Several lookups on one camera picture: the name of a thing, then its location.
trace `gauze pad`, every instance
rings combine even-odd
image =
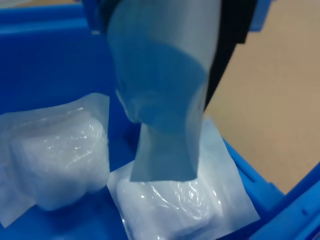
[[[55,210],[107,184],[108,119],[109,97],[98,93],[0,116],[4,227],[35,204]]]
[[[202,125],[197,179],[130,182],[133,165],[113,171],[107,183],[131,240],[218,239],[259,219],[209,121]]]

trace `clear plastic bag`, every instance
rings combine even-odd
[[[210,121],[202,125],[197,179],[130,182],[133,165],[107,183],[131,240],[217,239],[259,219]]]
[[[116,93],[128,118],[142,123],[131,181],[197,177],[220,5],[220,0],[122,0],[115,8],[107,41]]]
[[[0,222],[33,205],[51,211],[106,186],[109,97],[0,116]]]

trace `sterile packaging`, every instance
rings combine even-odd
[[[131,240],[214,240],[259,219],[219,131],[202,124],[198,177],[130,182],[134,162],[107,182]]]
[[[197,178],[220,10],[220,0],[121,0],[116,6],[106,36],[116,93],[128,118],[142,123],[131,181]]]
[[[106,186],[109,97],[0,115],[0,222],[56,210]]]

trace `blue bin wall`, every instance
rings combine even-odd
[[[109,158],[114,170],[134,158],[140,126],[128,121],[114,89],[115,73],[103,37],[91,35],[80,5],[0,10],[0,114],[65,104],[100,92],[110,96]],[[226,142],[261,220],[283,194]],[[250,236],[253,223],[225,238]],[[0,239],[125,239],[107,188],[54,212],[33,207]]]
[[[273,0],[257,0],[250,31],[259,32],[262,30],[272,1]]]

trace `tan surface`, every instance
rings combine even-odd
[[[37,5],[71,0],[37,0]],[[270,182],[289,191],[320,156],[320,1],[277,0],[239,45],[206,111]]]

